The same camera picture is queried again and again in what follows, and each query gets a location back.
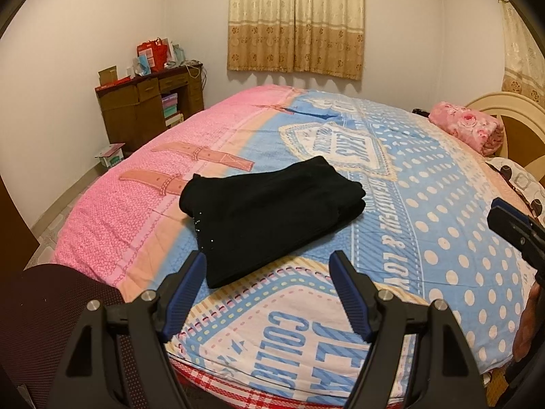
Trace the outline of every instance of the tissue box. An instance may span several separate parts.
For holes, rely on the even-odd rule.
[[[95,156],[106,169],[110,169],[123,161],[123,151],[121,148],[125,143],[115,143],[105,147],[99,154]]]

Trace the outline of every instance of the pink rolled blanket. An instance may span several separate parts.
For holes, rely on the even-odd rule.
[[[442,102],[433,107],[429,118],[435,126],[485,157],[503,145],[503,123],[478,110]]]

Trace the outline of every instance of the beige curtain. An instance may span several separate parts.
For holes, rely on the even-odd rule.
[[[364,0],[231,0],[227,68],[361,80]]]
[[[545,107],[545,59],[524,21],[507,0],[500,0],[505,37],[502,90],[516,92]]]

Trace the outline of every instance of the baseboard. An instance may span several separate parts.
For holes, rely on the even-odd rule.
[[[97,164],[89,169],[78,181],[68,188],[49,208],[45,211],[38,221],[32,226],[31,231],[36,238],[45,232],[49,224],[59,215],[73,199],[75,199],[82,190],[89,186],[94,180],[99,178],[105,172],[102,164]]]

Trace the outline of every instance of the folded black clothing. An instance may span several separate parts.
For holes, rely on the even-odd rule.
[[[318,156],[275,172],[205,178],[180,196],[194,218],[210,288],[238,280],[363,212],[365,191]]]

